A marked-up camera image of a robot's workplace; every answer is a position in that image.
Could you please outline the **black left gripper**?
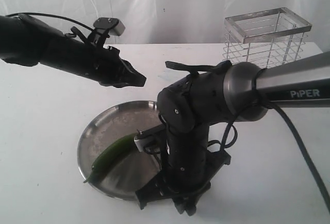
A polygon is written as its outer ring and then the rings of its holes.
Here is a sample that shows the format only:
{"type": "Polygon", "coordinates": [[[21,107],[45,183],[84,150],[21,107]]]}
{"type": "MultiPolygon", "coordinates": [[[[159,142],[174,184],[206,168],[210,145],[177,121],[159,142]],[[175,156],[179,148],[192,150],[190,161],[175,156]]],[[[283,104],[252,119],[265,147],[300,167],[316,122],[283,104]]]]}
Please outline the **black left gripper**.
{"type": "Polygon", "coordinates": [[[129,71],[118,57],[74,39],[51,42],[51,66],[102,85],[144,87],[146,77],[129,71]]]}

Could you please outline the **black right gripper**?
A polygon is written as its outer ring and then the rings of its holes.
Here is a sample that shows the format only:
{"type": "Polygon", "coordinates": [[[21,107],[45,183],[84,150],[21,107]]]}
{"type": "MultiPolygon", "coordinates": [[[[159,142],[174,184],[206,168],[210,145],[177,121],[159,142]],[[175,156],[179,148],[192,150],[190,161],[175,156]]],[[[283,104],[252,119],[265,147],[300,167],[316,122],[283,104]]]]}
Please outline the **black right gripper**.
{"type": "Polygon", "coordinates": [[[162,170],[145,186],[135,191],[139,208],[150,202],[174,199],[179,214],[194,215],[196,205],[210,187],[210,180],[231,156],[224,150],[210,152],[205,146],[190,151],[170,150],[162,170]]]}

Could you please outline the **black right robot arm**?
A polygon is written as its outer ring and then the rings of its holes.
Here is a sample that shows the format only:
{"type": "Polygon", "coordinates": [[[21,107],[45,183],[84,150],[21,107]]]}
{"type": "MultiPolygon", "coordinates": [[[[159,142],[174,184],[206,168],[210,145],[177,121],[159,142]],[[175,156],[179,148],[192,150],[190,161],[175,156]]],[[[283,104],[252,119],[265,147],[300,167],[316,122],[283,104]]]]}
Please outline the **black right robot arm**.
{"type": "Polygon", "coordinates": [[[158,93],[161,124],[139,133],[136,146],[150,143],[160,150],[160,171],[135,192],[138,205],[171,199],[179,213],[194,215],[211,179],[230,163],[229,131],[235,122],[254,122],[275,110],[293,134],[325,204],[328,190],[285,107],[329,106],[329,53],[321,53],[272,68],[251,62],[166,67],[188,75],[158,93]]]}

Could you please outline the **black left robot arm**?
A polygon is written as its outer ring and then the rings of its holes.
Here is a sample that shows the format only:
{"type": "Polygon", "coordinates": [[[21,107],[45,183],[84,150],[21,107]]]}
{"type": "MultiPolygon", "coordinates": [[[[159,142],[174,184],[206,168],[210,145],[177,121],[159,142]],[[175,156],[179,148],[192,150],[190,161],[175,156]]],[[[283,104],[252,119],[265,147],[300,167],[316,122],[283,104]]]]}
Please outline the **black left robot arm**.
{"type": "Polygon", "coordinates": [[[1,60],[26,67],[43,64],[106,87],[143,87],[146,77],[120,57],[120,50],[104,47],[108,37],[124,30],[117,18],[98,18],[85,36],[75,26],[63,33],[28,13],[2,15],[1,60]]]}

